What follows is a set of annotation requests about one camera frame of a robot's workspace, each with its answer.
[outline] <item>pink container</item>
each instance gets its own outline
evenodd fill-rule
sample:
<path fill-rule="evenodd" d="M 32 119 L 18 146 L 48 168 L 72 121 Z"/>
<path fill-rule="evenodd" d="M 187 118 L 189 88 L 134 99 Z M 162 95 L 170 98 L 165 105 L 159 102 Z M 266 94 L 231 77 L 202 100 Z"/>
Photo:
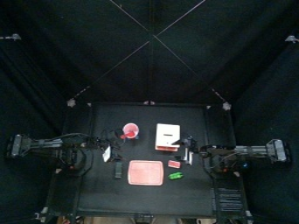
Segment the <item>pink container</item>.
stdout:
<path fill-rule="evenodd" d="M 165 182 L 165 164 L 162 161 L 132 160 L 128 166 L 130 185 L 161 186 Z"/>
<path fill-rule="evenodd" d="M 122 138 L 135 138 L 139 132 L 139 128 L 134 123 L 128 123 L 126 127 L 123 128 L 124 135 Z"/>

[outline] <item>pink tray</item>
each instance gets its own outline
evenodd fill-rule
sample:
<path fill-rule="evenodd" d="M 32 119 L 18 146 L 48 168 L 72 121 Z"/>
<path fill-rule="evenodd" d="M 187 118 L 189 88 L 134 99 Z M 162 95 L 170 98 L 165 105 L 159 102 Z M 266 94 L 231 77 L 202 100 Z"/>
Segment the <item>pink tray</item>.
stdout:
<path fill-rule="evenodd" d="M 161 161 L 132 160 L 128 166 L 128 184 L 161 186 L 165 182 L 165 165 Z"/>

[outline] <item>black wall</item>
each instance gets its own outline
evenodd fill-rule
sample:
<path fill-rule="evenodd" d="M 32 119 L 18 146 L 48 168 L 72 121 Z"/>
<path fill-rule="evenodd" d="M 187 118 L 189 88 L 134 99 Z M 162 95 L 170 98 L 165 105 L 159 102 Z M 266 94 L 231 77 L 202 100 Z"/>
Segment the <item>black wall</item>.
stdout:
<path fill-rule="evenodd" d="M 291 44 L 235 104 L 238 143 L 265 145 L 274 138 L 290 143 L 293 167 L 263 167 L 247 175 L 247 196 L 255 214 L 299 223 L 299 45 Z"/>
<path fill-rule="evenodd" d="M 44 206 L 51 169 L 35 157 L 6 161 L 6 141 L 15 134 L 58 136 L 67 105 L 26 43 L 12 40 L 0 40 L 0 96 L 0 223 L 35 223 L 31 218 Z"/>
<path fill-rule="evenodd" d="M 91 87 L 82 102 L 222 103 L 214 88 L 233 103 L 299 17 L 298 0 L 10 0 L 0 9 L 66 99 Z"/>

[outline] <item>small white object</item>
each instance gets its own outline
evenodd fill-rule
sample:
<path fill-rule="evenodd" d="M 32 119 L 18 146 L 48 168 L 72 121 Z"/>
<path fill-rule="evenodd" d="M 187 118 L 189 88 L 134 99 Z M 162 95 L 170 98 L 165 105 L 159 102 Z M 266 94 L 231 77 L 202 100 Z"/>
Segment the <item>small white object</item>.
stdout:
<path fill-rule="evenodd" d="M 42 214 L 47 214 L 48 213 L 48 207 L 46 206 L 42 210 Z"/>
<path fill-rule="evenodd" d="M 235 176 L 239 178 L 239 172 L 234 171 Z"/>
<path fill-rule="evenodd" d="M 106 152 L 103 154 L 104 162 L 107 162 L 110 160 L 110 157 L 111 157 L 111 148 L 108 146 L 106 149 Z"/>
<path fill-rule="evenodd" d="M 76 105 L 76 101 L 74 100 L 74 99 L 70 99 L 68 101 L 67 101 L 67 103 L 68 103 L 68 107 L 75 107 L 75 105 Z"/>
<path fill-rule="evenodd" d="M 223 103 L 223 109 L 225 110 L 230 110 L 231 109 L 231 105 L 227 102 Z"/>
<path fill-rule="evenodd" d="M 251 212 L 249 210 L 246 211 L 246 213 L 247 213 L 249 217 L 253 216 L 253 214 L 251 214 Z"/>
<path fill-rule="evenodd" d="M 62 169 L 56 169 L 55 170 L 55 173 L 58 174 L 58 173 L 60 173 L 62 172 Z"/>
<path fill-rule="evenodd" d="M 22 39 L 20 35 L 18 33 L 15 33 L 12 35 L 12 37 L 0 37 L 0 39 L 12 39 L 14 41 L 16 41 L 18 39 Z"/>
<path fill-rule="evenodd" d="M 193 152 L 190 151 L 190 161 L 186 162 L 187 165 L 191 165 L 193 164 Z"/>
<path fill-rule="evenodd" d="M 294 44 L 295 44 L 295 42 L 299 42 L 299 39 L 295 37 L 295 35 L 290 35 L 285 41 L 294 42 Z"/>
<path fill-rule="evenodd" d="M 155 105 L 154 101 L 144 101 L 144 105 Z"/>

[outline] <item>white box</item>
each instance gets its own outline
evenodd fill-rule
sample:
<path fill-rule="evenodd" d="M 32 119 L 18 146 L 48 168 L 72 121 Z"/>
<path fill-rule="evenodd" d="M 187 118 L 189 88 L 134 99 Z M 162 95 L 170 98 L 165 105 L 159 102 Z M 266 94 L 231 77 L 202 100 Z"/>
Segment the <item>white box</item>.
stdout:
<path fill-rule="evenodd" d="M 174 144 L 181 140 L 181 125 L 156 124 L 155 149 L 159 151 L 178 151 L 181 145 Z"/>

